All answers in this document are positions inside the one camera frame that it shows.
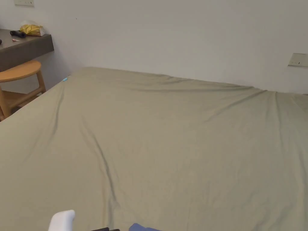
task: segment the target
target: white wall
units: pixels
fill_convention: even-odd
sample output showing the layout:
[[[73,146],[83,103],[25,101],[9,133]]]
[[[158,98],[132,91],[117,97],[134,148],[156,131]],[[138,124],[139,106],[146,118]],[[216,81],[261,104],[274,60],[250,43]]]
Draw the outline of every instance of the white wall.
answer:
[[[47,87],[99,66],[308,93],[308,69],[287,66],[292,53],[308,53],[307,0],[34,4],[0,0],[0,28],[18,29],[28,19],[52,34],[55,52],[39,59]]]

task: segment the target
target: stool footrest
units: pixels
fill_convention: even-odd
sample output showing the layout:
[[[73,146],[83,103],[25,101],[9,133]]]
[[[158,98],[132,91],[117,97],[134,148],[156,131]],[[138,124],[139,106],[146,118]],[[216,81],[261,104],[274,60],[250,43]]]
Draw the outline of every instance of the stool footrest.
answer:
[[[35,89],[34,91],[23,94],[23,93],[17,93],[17,92],[11,92],[11,91],[3,91],[5,100],[8,103],[8,106],[10,109],[20,106],[23,107],[26,104],[30,103],[32,100],[36,99],[38,96],[37,94],[41,93],[43,91],[43,87],[39,87],[38,89]]]

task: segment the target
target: plastic bag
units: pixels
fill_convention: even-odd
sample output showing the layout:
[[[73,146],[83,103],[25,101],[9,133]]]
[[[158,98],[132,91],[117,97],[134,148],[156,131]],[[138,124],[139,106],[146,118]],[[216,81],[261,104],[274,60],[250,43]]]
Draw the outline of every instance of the plastic bag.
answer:
[[[29,36],[43,36],[45,30],[42,26],[38,26],[37,23],[33,21],[24,21],[20,27],[21,32],[25,32]]]

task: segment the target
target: light switch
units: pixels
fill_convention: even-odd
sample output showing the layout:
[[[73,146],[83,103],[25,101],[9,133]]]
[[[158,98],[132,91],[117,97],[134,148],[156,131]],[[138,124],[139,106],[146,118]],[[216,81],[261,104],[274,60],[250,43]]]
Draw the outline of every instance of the light switch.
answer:
[[[17,6],[34,6],[34,0],[14,0]]]
[[[308,67],[308,54],[294,53],[289,66]]]

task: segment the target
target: black object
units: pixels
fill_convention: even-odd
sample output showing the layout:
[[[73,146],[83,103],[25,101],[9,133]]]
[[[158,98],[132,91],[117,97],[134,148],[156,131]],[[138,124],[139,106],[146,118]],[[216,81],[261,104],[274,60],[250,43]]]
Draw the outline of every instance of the black object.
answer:
[[[109,228],[102,228],[102,229],[96,229],[96,230],[92,230],[92,231],[109,231]]]
[[[20,37],[22,39],[27,36],[27,34],[25,32],[20,32],[19,30],[12,30],[12,31],[10,31],[10,34],[12,36],[18,36],[18,37]]]

